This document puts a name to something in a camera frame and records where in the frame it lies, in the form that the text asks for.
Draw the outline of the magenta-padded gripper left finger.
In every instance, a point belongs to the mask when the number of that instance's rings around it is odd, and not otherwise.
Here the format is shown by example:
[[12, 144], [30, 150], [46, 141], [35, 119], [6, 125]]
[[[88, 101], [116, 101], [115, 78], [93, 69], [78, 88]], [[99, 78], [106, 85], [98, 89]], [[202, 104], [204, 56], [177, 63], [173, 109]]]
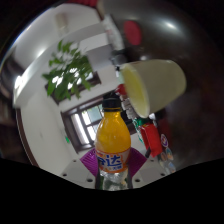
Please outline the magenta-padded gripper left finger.
[[60, 176], [81, 187], [94, 189], [97, 177], [96, 163], [95, 153], [90, 150], [78, 158], [74, 158]]

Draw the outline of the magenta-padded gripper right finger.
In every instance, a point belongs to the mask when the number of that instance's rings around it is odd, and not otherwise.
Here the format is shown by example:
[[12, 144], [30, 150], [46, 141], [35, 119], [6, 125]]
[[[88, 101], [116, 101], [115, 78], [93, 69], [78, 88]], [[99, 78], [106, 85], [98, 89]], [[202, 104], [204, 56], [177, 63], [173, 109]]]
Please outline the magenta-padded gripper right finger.
[[133, 189], [141, 188], [164, 175], [156, 158], [146, 158], [141, 152], [132, 148], [129, 158], [129, 176]]

